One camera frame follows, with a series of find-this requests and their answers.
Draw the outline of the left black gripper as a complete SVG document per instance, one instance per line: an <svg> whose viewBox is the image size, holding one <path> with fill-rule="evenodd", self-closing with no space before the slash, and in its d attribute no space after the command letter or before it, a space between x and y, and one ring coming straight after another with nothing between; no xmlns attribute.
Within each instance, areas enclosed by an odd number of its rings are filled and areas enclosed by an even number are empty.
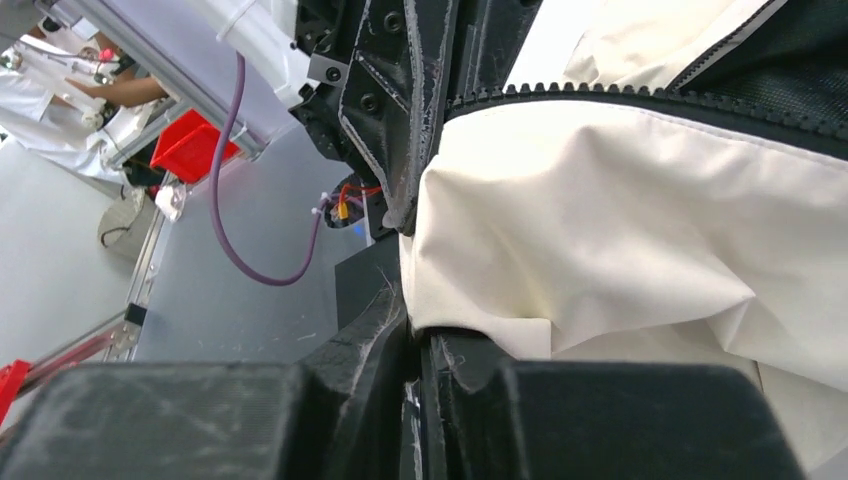
<svg viewBox="0 0 848 480"><path fill-rule="evenodd" d="M410 236L444 123L456 19L457 95L465 97L506 84L541 4L299 1L295 46L317 84L300 88L291 114L325 158L356 173L371 169L385 224Z"/></svg>

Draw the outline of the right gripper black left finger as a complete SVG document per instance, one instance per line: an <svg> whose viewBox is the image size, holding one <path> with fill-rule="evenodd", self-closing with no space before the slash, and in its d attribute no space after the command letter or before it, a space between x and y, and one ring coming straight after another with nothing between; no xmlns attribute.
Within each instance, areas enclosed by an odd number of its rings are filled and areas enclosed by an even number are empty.
<svg viewBox="0 0 848 480"><path fill-rule="evenodd" d="M5 479L395 479L406 309L381 288L302 360L87 364L1 446Z"/></svg>

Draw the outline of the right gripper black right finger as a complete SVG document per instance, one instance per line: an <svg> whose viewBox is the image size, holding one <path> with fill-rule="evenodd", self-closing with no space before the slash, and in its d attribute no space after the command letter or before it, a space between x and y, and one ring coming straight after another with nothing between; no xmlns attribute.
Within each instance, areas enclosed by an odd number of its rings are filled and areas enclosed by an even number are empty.
<svg viewBox="0 0 848 480"><path fill-rule="evenodd" d="M433 479L800 479L762 394L716 365L519 360L483 334L421 339Z"/></svg>

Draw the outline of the beige jacket with black lining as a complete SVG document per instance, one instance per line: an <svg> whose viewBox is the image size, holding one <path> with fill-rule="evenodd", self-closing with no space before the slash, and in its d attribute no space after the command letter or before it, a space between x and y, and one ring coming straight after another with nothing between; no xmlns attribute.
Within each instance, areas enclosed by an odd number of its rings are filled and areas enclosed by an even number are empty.
<svg viewBox="0 0 848 480"><path fill-rule="evenodd" d="M682 407L847 475L847 5L596 1L559 83L463 99L400 241L415 333L704 363Z"/></svg>

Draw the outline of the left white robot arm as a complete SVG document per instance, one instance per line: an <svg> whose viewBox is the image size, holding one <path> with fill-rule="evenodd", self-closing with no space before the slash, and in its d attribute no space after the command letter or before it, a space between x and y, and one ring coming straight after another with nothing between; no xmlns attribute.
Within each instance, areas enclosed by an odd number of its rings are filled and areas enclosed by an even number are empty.
<svg viewBox="0 0 848 480"><path fill-rule="evenodd" d="M196 1L327 159L381 189L415 230L419 183L449 105L499 94L536 1Z"/></svg>

